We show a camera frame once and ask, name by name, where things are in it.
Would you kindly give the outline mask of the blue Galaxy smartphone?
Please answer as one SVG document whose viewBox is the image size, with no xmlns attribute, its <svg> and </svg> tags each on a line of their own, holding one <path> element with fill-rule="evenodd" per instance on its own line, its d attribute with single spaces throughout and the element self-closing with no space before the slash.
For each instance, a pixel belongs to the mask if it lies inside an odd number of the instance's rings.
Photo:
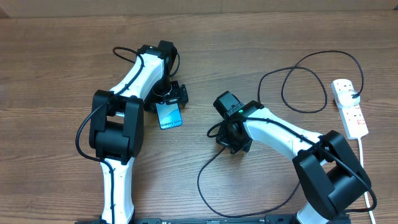
<svg viewBox="0 0 398 224">
<path fill-rule="evenodd" d="M 175 128 L 183 124 L 178 104 L 167 105 L 166 103 L 156 103 L 155 105 L 161 129 Z"/>
</svg>

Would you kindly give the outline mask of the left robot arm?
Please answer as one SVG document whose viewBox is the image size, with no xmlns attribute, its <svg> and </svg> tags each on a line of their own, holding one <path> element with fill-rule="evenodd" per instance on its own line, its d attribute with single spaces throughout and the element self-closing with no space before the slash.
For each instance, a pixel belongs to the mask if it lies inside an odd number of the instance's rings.
<svg viewBox="0 0 398 224">
<path fill-rule="evenodd" d="M 161 129 L 181 126 L 188 103 L 185 85 L 172 81 L 180 56 L 172 42 L 143 45 L 126 76 L 92 101 L 89 145 L 104 180 L 104 209 L 98 223 L 132 223 L 132 167 L 144 142 L 144 113 L 155 113 Z"/>
</svg>

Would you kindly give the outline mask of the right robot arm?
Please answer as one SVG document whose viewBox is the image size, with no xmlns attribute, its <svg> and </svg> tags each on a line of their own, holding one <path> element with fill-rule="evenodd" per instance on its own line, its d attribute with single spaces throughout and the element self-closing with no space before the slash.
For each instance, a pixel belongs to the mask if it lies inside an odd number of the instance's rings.
<svg viewBox="0 0 398 224">
<path fill-rule="evenodd" d="M 351 212 L 350 205 L 371 193 L 371 180 L 345 137 L 306 131 L 275 116 L 264 105 L 240 102 L 229 91 L 213 103 L 223 121 L 216 142 L 230 150 L 248 152 L 259 141 L 291 160 L 307 204 L 291 223 L 328 223 Z"/>
</svg>

